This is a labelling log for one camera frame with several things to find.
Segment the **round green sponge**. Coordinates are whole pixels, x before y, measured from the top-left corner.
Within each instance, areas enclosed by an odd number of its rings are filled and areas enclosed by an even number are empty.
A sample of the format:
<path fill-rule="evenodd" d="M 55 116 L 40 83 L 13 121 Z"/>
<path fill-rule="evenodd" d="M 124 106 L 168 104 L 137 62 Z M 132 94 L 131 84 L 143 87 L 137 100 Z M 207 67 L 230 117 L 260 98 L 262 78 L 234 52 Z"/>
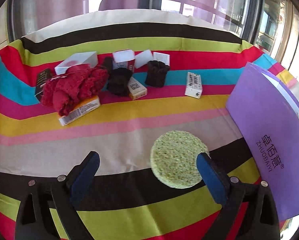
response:
<path fill-rule="evenodd" d="M 209 154 L 201 139 L 186 131 L 169 131 L 158 137 L 151 148 L 152 172 L 168 187 L 193 187 L 202 180 L 196 166 L 200 153 Z"/>

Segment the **orange white long box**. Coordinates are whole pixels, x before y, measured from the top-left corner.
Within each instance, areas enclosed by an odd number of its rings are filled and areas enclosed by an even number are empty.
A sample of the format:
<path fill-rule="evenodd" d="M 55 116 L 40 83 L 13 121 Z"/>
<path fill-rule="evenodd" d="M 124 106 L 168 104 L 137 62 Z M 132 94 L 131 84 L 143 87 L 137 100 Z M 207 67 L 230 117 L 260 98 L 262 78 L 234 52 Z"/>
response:
<path fill-rule="evenodd" d="M 66 126 L 100 106 L 101 104 L 99 97 L 94 96 L 93 98 L 86 99 L 85 101 L 79 103 L 68 115 L 60 116 L 58 120 L 62 126 Z"/>

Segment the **red knitted cloth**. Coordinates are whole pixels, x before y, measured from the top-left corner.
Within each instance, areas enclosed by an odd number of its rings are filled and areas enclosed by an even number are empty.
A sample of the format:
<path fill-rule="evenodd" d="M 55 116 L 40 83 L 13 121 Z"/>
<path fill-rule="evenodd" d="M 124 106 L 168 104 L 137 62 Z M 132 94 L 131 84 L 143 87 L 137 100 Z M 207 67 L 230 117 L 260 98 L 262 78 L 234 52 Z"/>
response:
<path fill-rule="evenodd" d="M 72 66 L 47 80 L 40 103 L 53 108 L 59 116 L 67 116 L 81 102 L 98 96 L 108 77 L 108 71 L 99 66 Z"/>

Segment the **white box with barcode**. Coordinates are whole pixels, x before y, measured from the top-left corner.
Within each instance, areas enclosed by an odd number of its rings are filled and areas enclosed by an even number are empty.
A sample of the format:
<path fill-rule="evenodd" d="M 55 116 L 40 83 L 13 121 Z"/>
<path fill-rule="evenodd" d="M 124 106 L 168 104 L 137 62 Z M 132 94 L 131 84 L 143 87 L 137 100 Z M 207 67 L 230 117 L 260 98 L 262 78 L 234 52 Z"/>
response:
<path fill-rule="evenodd" d="M 185 95 L 192 98 L 200 99 L 203 92 L 201 76 L 188 72 L 186 79 Z"/>

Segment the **white box with QR code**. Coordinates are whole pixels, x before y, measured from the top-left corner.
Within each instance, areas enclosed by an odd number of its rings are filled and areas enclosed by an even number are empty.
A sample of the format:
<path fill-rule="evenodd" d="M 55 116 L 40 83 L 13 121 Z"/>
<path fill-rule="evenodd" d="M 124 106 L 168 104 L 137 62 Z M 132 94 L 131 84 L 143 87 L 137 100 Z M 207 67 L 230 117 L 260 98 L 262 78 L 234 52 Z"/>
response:
<path fill-rule="evenodd" d="M 147 95 L 147 88 L 143 86 L 134 77 L 131 77 L 128 82 L 129 97 L 132 100 L 137 100 Z"/>

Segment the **purple cardboard box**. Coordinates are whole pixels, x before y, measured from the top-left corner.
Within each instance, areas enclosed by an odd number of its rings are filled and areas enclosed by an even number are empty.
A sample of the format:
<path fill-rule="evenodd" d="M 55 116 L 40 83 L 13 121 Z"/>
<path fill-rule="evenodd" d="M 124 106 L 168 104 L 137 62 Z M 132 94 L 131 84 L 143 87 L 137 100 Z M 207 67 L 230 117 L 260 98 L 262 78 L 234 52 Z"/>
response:
<path fill-rule="evenodd" d="M 247 63 L 226 103 L 272 191 L 279 220 L 299 215 L 299 102 L 275 75 Z"/>

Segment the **small black box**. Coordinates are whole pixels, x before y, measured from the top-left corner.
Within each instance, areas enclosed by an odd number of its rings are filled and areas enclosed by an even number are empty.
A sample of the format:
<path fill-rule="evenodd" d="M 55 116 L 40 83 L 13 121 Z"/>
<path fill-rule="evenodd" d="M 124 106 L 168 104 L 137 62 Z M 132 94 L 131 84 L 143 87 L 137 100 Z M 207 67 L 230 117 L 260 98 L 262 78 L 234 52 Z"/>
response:
<path fill-rule="evenodd" d="M 51 78 L 51 76 L 51 70 L 49 68 L 37 74 L 36 89 L 34 95 L 38 101 L 41 101 L 45 83 Z"/>

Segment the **black knitted cloth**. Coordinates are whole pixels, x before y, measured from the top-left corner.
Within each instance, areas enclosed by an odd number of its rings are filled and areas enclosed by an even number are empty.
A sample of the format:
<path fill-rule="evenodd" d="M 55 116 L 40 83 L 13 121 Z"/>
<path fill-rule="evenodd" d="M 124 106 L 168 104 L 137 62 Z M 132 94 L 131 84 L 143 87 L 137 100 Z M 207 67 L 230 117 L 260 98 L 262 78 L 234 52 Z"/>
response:
<path fill-rule="evenodd" d="M 128 83 L 132 77 L 132 71 L 124 67 L 114 69 L 113 58 L 110 56 L 104 58 L 102 66 L 109 74 L 107 90 L 117 96 L 129 96 Z"/>

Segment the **striped colourful tablecloth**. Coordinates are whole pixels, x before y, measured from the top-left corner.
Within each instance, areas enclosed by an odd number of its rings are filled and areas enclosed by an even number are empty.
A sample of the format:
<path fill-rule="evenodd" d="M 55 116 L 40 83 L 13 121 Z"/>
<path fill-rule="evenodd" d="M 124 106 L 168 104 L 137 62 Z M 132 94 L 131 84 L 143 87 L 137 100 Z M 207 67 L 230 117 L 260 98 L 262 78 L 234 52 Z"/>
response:
<path fill-rule="evenodd" d="M 162 88 L 141 99 L 103 91 L 101 106 L 62 126 L 34 95 L 37 74 L 75 53 L 151 50 L 170 55 Z M 193 17 L 157 10 L 98 11 L 49 25 L 0 49 L 0 233 L 13 239 L 28 182 L 54 182 L 90 151 L 101 165 L 78 214 L 94 239 L 200 239 L 217 217 L 203 183 L 177 190 L 150 168 L 162 134 L 199 137 L 232 176 L 258 183 L 246 142 L 226 110 L 243 67 L 251 62 L 293 92 L 299 82 L 281 64 L 237 35 Z M 201 76 L 200 99 L 186 96 L 188 72 Z"/>

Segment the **flat white box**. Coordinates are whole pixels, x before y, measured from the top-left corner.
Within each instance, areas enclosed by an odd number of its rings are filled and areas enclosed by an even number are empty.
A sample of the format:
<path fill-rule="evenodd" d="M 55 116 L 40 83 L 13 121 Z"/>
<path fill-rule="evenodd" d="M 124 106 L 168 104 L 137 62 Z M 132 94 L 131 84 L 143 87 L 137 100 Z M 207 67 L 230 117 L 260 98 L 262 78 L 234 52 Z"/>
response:
<path fill-rule="evenodd" d="M 89 51 L 84 53 L 75 53 L 58 64 L 54 71 L 57 75 L 65 74 L 70 67 L 74 66 L 89 66 L 96 67 L 98 64 L 97 52 Z"/>

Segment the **dark brown knitted cloth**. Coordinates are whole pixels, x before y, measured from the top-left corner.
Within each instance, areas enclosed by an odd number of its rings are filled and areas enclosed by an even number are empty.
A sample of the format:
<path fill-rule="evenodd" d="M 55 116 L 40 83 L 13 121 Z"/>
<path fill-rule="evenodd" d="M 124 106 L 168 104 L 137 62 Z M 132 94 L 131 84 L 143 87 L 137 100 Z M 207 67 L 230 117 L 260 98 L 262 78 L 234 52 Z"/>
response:
<path fill-rule="evenodd" d="M 170 70 L 170 66 L 162 61 L 149 61 L 147 63 L 148 70 L 145 84 L 152 87 L 164 87 L 166 75 Z"/>

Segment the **red white small box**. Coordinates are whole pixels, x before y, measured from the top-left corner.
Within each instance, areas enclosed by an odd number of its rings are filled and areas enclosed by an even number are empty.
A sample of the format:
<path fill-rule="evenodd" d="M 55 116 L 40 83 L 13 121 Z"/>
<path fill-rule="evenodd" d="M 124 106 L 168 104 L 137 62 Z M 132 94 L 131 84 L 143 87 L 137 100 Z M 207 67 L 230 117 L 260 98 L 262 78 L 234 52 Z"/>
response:
<path fill-rule="evenodd" d="M 113 53 L 113 69 L 126 68 L 134 72 L 135 53 L 134 51 L 121 50 Z"/>

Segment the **white box dotted grid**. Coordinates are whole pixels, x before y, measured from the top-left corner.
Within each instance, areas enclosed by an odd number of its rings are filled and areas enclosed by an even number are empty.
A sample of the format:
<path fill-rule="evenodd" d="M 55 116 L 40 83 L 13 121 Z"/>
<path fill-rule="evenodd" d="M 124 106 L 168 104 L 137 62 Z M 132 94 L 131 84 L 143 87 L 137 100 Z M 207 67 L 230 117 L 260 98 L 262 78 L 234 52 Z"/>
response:
<path fill-rule="evenodd" d="M 170 55 L 165 53 L 153 52 L 153 59 L 163 62 L 166 65 L 170 65 Z"/>

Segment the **white foam block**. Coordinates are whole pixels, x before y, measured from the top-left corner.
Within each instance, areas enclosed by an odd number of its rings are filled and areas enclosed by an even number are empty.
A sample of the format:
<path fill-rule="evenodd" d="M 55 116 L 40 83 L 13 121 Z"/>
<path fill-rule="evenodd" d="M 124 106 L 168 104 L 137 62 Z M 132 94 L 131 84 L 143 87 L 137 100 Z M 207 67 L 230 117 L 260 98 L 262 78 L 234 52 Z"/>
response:
<path fill-rule="evenodd" d="M 136 69 L 146 65 L 149 61 L 153 61 L 152 52 L 148 49 L 142 51 L 141 53 L 135 55 L 135 63 L 134 66 Z"/>

